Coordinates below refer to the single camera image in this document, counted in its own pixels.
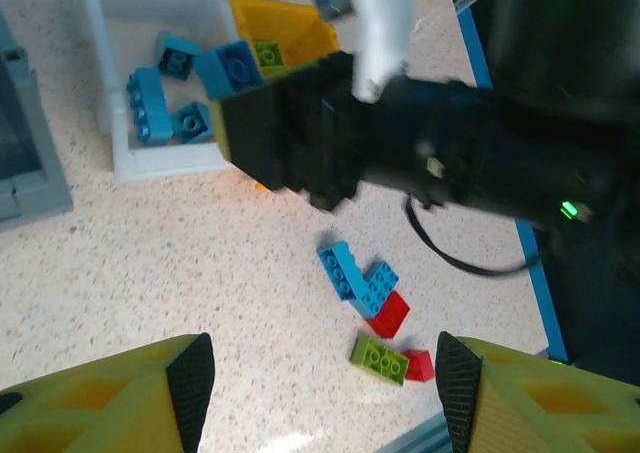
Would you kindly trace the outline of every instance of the black cable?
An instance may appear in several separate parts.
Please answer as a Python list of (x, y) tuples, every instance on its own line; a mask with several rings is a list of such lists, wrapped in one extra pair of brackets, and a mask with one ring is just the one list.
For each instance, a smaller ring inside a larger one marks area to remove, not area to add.
[(540, 250), (535, 257), (523, 263), (520, 263), (518, 265), (510, 266), (508, 268), (501, 269), (501, 270), (492, 270), (492, 269), (487, 269), (487, 268), (482, 268), (480, 266), (472, 265), (470, 263), (465, 263), (464, 261), (458, 260), (457, 258), (454, 258), (448, 255), (433, 243), (433, 241), (431, 240), (427, 232), (424, 231), (424, 228), (420, 224), (420, 221), (416, 216), (416, 212), (413, 210), (412, 200), (413, 199), (411, 196), (407, 196), (404, 203), (404, 211), (407, 214), (407, 218), (409, 218), (409, 223), (411, 224), (414, 231), (418, 234), (418, 236), (425, 243), (425, 245), (431, 248), (440, 258), (442, 258), (444, 261), (449, 263), (454, 268), (462, 270), (466, 273), (476, 275), (476, 276), (483, 276), (485, 278), (504, 278), (507, 276), (513, 276), (513, 275), (517, 275), (518, 273), (522, 273), (523, 271), (527, 271), (531, 269), (532, 267), (537, 265), (540, 261), (542, 261), (542, 258), (547, 254), (546, 250), (544, 251)]

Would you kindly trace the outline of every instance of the gray plastic bin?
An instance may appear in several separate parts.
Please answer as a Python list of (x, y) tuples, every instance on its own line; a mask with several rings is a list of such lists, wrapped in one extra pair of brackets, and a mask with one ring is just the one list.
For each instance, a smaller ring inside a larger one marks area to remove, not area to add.
[(0, 232), (72, 209), (35, 74), (0, 11)]

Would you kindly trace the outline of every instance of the blue lego brick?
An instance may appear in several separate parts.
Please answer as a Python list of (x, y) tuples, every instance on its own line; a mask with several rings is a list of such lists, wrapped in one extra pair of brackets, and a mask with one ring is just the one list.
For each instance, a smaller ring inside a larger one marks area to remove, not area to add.
[(169, 109), (157, 68), (137, 68), (129, 75), (127, 91), (131, 95), (133, 122), (138, 140), (147, 146), (162, 146), (173, 136)]
[(193, 68), (202, 80), (210, 100), (220, 100), (235, 94), (222, 60), (215, 49), (196, 56), (193, 60)]
[(389, 263), (380, 261), (373, 265), (365, 276), (369, 290), (373, 295), (389, 295), (398, 284), (400, 277), (396, 275)]
[(349, 245), (341, 241), (318, 250), (318, 256), (340, 299), (349, 301), (365, 320), (375, 318), (391, 292), (386, 293), (377, 283), (373, 285), (375, 288), (367, 283), (349, 252)]
[(264, 83), (247, 40), (219, 46), (216, 51), (236, 93)]
[(161, 31), (156, 40), (156, 65), (161, 74), (186, 80), (193, 69), (193, 59), (200, 54), (200, 46)]
[(363, 293), (368, 291), (362, 272), (346, 242), (341, 241), (329, 248), (319, 249), (318, 257), (341, 300), (355, 299), (354, 289)]
[(199, 101), (171, 115), (171, 125), (181, 143), (202, 143), (213, 138), (209, 108)]

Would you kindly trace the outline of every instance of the white plastic bin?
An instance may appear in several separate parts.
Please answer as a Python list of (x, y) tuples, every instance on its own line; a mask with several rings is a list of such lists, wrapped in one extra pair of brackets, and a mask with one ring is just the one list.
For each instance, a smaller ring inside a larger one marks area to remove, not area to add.
[[(203, 51), (237, 40), (229, 0), (84, 0), (84, 6), (100, 76), (98, 124), (111, 134), (116, 177), (127, 181), (229, 168), (215, 142), (160, 147), (138, 142), (125, 89), (137, 67), (155, 66), (162, 30), (198, 42)], [(171, 113), (192, 101), (208, 103), (193, 72), (186, 82), (163, 78), (163, 87)]]

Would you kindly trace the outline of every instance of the white plastic part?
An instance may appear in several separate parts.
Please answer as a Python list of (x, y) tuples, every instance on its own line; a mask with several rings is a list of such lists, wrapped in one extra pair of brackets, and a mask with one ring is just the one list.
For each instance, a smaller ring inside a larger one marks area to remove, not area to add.
[(391, 78), (404, 74), (413, 30), (412, 0), (351, 0), (360, 22), (352, 94), (375, 103)]
[[(84, 0), (83, 31), (89, 35), (100, 82), (98, 126), (111, 134), (118, 180), (157, 178), (230, 168), (216, 143), (146, 147), (125, 89), (139, 66), (154, 66), (154, 46), (161, 30), (196, 41), (203, 49), (238, 39), (229, 0)], [(163, 79), (171, 112), (192, 101), (208, 103), (192, 72), (187, 82)]]

